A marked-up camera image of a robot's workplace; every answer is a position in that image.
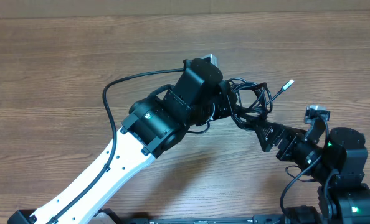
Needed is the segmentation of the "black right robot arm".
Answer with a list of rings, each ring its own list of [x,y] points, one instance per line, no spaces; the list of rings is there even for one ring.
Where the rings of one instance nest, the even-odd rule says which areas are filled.
[[[301,170],[284,192],[303,175],[320,183],[318,208],[282,207],[279,223],[370,223],[363,134],[345,127],[329,129],[320,119],[314,119],[307,131],[268,121],[257,122],[254,131],[263,151],[277,147],[278,160],[293,162]]]

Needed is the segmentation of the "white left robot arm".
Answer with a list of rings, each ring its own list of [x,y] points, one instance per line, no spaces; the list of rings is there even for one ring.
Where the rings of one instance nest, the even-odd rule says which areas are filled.
[[[175,85],[163,85],[134,103],[104,151],[56,198],[35,210],[17,210],[9,223],[88,223],[136,173],[179,143],[191,126],[223,113],[228,86],[209,54],[185,60]]]

